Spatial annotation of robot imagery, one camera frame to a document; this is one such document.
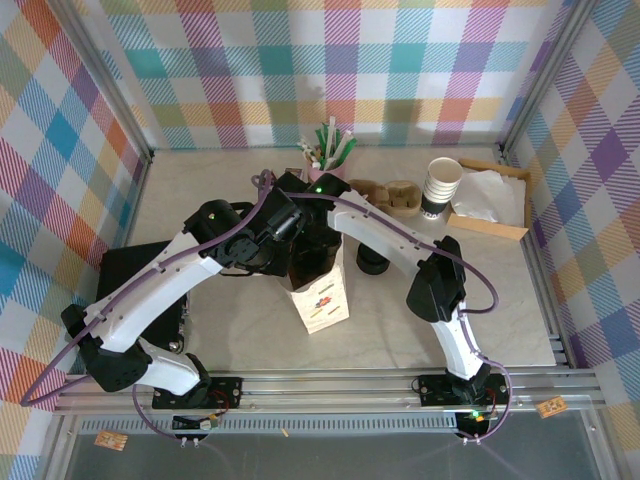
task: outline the tissue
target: tissue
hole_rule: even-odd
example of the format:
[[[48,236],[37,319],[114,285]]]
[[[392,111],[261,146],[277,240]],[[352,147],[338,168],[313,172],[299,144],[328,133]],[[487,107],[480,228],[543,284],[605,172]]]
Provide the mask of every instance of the tissue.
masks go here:
[[[524,180],[493,170],[465,172],[451,206],[463,217],[523,227],[525,189]]]

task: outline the red wire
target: red wire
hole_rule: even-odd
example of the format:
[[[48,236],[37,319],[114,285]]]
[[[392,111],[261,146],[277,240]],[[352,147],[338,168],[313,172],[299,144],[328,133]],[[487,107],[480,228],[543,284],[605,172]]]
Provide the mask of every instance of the red wire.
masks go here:
[[[496,392],[494,392],[491,388],[486,388],[485,390],[489,395],[491,395],[491,398],[493,399],[493,407],[491,407],[491,413],[489,414],[493,415],[493,413],[496,411]]]
[[[230,408],[230,406],[229,406],[229,397],[227,397],[226,393],[221,392],[220,390],[211,390],[211,393],[209,395],[215,395],[217,400],[219,400],[218,395],[221,395],[222,397],[224,397],[224,408],[225,408],[225,410],[224,410],[224,412],[218,412],[218,415],[224,415],[225,413],[227,413],[229,411],[229,408]]]

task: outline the glass panel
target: glass panel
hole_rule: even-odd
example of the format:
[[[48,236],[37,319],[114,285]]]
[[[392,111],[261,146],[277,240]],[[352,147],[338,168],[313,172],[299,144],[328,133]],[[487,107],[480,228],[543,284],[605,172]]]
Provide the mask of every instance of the glass panel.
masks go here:
[[[93,434],[78,436],[67,479],[600,478],[579,412],[545,420],[535,412],[513,413],[481,446],[426,433],[225,434],[210,436],[198,449],[131,435],[123,452],[94,440]]]

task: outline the paper cup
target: paper cup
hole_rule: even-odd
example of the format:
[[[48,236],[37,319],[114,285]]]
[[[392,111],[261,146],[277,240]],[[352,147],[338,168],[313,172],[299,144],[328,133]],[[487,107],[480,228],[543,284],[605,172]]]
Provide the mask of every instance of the paper cup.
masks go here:
[[[427,198],[424,194],[422,195],[422,203],[420,204],[420,211],[422,215],[426,218],[438,218],[442,212],[445,211],[447,205],[449,204],[449,200],[444,202],[435,201]]]
[[[439,193],[433,193],[430,190],[425,190],[422,192],[422,194],[428,199],[431,200],[432,202],[436,202],[436,203],[447,203],[449,200],[451,200],[453,198],[452,194],[439,194]]]
[[[440,157],[427,168],[427,178],[422,187],[422,214],[438,218],[453,198],[462,178],[462,167],[451,158]]]
[[[452,158],[440,157],[427,167],[427,180],[430,185],[440,188],[456,188],[462,178],[462,167]]]

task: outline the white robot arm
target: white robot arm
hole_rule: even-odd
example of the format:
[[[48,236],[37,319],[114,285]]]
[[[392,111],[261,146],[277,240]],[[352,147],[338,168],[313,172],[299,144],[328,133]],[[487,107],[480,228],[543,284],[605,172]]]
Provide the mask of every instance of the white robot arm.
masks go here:
[[[281,177],[260,214],[228,241],[205,251],[183,255],[165,268],[160,266],[175,254],[204,244],[240,221],[240,215],[227,202],[207,202],[185,222],[185,229],[156,259],[109,297],[86,309],[76,305],[65,309],[62,319],[69,333],[75,336],[100,316],[112,296],[130,288],[132,282],[148,270],[158,270],[158,274],[124,296],[79,342],[88,373],[103,389],[118,391],[134,383],[150,385],[181,399],[181,404],[189,408],[198,408],[206,398],[210,384],[202,364],[194,355],[178,355],[151,345],[140,338],[141,333],[177,299],[224,268],[240,266],[268,275],[284,275],[292,244],[303,237],[302,226],[312,223],[324,231],[331,230],[330,234],[339,232],[354,237],[412,279],[407,305],[435,329],[446,356],[447,374],[458,383],[475,384],[474,388],[477,388],[478,381],[482,381],[480,377],[488,372],[488,366],[472,352],[460,326],[458,312],[464,307],[462,268],[445,257],[430,256],[427,250],[417,247],[399,233],[412,233],[411,230],[377,210],[335,177],[324,175],[311,187],[293,178],[290,174]],[[342,202],[292,200],[288,196],[292,192],[294,197],[296,192],[318,190],[360,205],[366,212],[384,218],[393,229]],[[459,255],[457,242],[450,237],[446,239],[453,247],[452,253]],[[469,334],[476,346],[470,331]]]

